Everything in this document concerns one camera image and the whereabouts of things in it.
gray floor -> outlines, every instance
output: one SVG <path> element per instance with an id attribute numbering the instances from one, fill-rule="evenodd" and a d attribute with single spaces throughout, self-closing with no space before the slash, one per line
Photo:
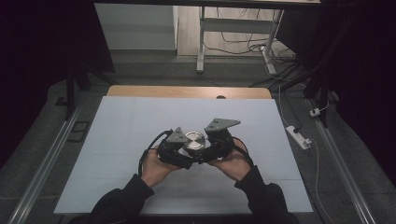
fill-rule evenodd
<path id="1" fill-rule="evenodd" d="M 247 87 L 249 84 L 266 79 L 261 59 L 208 58 L 205 72 L 195 73 L 195 59 L 172 55 L 113 55 L 117 75 L 110 75 L 120 84 L 133 85 L 178 85 L 178 86 L 224 86 Z M 286 64 L 276 64 L 281 70 Z M 97 77 L 90 76 L 92 89 L 88 94 L 78 121 L 92 122 L 102 96 L 109 85 Z M 355 207 L 346 192 L 332 159 L 318 134 L 315 122 L 309 117 L 309 108 L 301 94 L 302 87 L 296 87 L 281 95 L 284 118 L 288 124 L 298 126 L 293 109 L 303 124 L 301 133 L 318 143 L 320 170 L 318 175 L 318 196 L 335 223 L 361 223 Z M 53 85 L 49 99 L 19 147 L 0 171 L 0 223 L 6 223 L 15 205 L 31 181 L 36 168 L 59 132 L 65 116 L 64 106 L 55 106 L 58 97 L 65 97 L 64 82 Z M 346 163 L 358 182 L 367 203 L 370 205 L 377 223 L 395 223 L 396 189 L 386 178 L 359 137 L 349 129 L 335 111 L 332 101 L 328 108 L 329 128 L 336 144 L 342 151 Z M 68 139 L 77 139 L 78 134 L 70 134 Z M 294 157 L 311 195 L 314 213 L 296 214 L 301 223 L 331 223 L 321 209 L 315 191 L 317 174 L 317 152 L 315 148 L 301 151 L 290 139 Z M 27 218 L 27 223 L 65 223 L 70 217 L 53 215 L 53 209 L 69 177 L 81 150 L 82 143 L 66 142 L 49 178 L 41 190 L 35 205 Z"/>

black mechanical device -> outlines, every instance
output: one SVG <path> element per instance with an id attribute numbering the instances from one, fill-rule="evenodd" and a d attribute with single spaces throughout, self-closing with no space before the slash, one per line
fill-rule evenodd
<path id="1" fill-rule="evenodd" d="M 205 137 L 201 133 L 189 132 L 184 134 L 180 127 L 174 131 L 164 131 L 143 152 L 139 160 L 138 174 L 142 175 L 143 161 L 155 142 L 163 135 L 166 135 L 166 137 L 159 144 L 157 151 L 160 161 L 164 163 L 190 169 L 195 162 L 202 164 L 204 162 L 226 158 L 235 149 L 244 155 L 247 163 L 253 167 L 253 160 L 248 155 L 248 152 L 234 143 L 233 140 L 237 138 L 232 137 L 228 131 L 228 128 L 240 123 L 241 121 L 233 119 L 213 119 L 205 128 L 210 147 L 205 147 Z"/>

